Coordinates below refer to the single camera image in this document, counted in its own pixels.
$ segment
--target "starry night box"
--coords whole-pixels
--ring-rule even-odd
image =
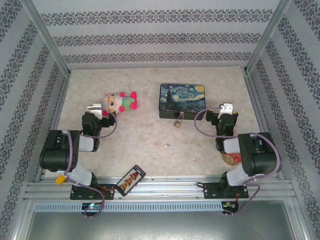
[[[184,120],[193,120],[198,112],[206,108],[205,88],[201,85],[161,84],[159,117],[178,119],[183,112]],[[197,120],[202,120],[204,112]]]

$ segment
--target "padlock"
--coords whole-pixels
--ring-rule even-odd
[[[180,115],[179,115],[178,119],[174,122],[173,126],[175,126],[176,128],[179,128],[179,127],[180,127],[181,122],[182,122],[182,120],[184,119],[184,114],[185,114],[185,113],[184,113],[183,111],[180,112]]]

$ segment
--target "table surface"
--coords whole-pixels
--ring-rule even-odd
[[[239,113],[238,134],[259,132],[258,123],[240,67],[172,67],[73,70],[58,129],[81,130],[87,106],[100,103],[108,93],[137,92],[138,108],[117,115],[114,134],[100,140],[97,152],[79,152],[78,162],[101,177],[124,176],[134,165],[148,176],[220,175],[233,167],[216,150],[215,139],[201,135],[192,120],[180,128],[174,119],[159,118],[159,92],[163,83],[203,85],[206,106],[233,103]],[[205,117],[197,121],[209,134],[215,128]],[[101,135],[111,132],[104,128]],[[46,177],[57,174],[46,171]]]

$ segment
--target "striped wallpaper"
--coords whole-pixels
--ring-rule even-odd
[[[32,182],[64,73],[19,0],[0,0],[0,240]]]
[[[279,0],[35,0],[70,69],[245,66]]]
[[[290,3],[251,73],[311,239],[320,239],[319,2]]]

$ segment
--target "red wire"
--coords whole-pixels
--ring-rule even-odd
[[[104,190],[107,190],[107,191],[114,191],[114,190],[116,190],[115,188],[112,188],[112,189],[105,188],[105,187],[103,187],[103,186],[100,186],[99,184],[98,184],[98,186],[99,186],[100,188],[104,189]]]

